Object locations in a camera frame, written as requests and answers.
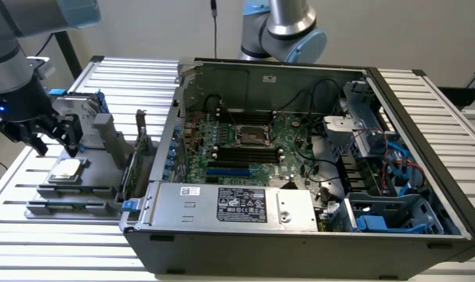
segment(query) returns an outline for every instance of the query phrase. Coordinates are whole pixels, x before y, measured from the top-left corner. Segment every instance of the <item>motherboard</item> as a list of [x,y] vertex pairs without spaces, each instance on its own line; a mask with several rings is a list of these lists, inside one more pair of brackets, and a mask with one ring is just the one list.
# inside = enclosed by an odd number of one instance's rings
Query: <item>motherboard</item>
[[306,178],[316,164],[298,154],[313,157],[312,138],[301,130],[308,121],[287,113],[190,113],[187,183],[318,188]]

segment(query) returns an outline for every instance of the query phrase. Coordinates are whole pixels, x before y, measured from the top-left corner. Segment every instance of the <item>white label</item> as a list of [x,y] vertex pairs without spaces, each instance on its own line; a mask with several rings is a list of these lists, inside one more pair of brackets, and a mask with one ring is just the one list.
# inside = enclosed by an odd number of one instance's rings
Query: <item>white label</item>
[[265,75],[262,82],[277,83],[277,77],[273,75]]
[[183,196],[199,196],[201,187],[183,187],[181,195]]

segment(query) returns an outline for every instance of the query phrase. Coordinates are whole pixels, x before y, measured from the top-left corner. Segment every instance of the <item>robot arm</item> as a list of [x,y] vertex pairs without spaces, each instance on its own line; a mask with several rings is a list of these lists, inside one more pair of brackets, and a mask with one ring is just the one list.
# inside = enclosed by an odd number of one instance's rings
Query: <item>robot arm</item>
[[241,59],[314,63],[326,46],[306,0],[247,0]]
[[60,115],[16,38],[85,28],[101,20],[95,0],[0,0],[0,131],[40,155],[44,133],[75,156],[83,137],[78,115]]

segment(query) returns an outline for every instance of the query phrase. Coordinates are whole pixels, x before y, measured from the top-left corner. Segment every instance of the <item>capacitor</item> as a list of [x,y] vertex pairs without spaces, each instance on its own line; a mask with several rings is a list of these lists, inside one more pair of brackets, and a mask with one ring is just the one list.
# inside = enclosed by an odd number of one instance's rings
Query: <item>capacitor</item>
[[296,146],[298,147],[298,148],[301,148],[302,147],[302,144],[304,144],[304,140],[302,140],[302,138],[297,138],[296,139]]
[[320,199],[322,198],[322,192],[317,193],[317,197],[316,197],[316,201],[320,201]]
[[301,122],[298,120],[294,120],[292,125],[294,128],[298,128],[301,126]]
[[308,145],[306,145],[308,150],[313,150],[313,138],[309,136],[308,137]]

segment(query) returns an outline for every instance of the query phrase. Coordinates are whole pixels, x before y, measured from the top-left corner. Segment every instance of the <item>black metal post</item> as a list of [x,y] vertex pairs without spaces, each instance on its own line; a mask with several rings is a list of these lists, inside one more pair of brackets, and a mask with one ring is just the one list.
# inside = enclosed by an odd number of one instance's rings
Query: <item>black metal post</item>
[[83,67],[79,63],[78,54],[75,53],[74,45],[71,42],[71,38],[69,37],[69,33],[66,31],[56,32],[55,38],[58,41],[58,45],[60,46],[62,53],[64,54],[74,79],[78,79],[79,75],[83,72]]

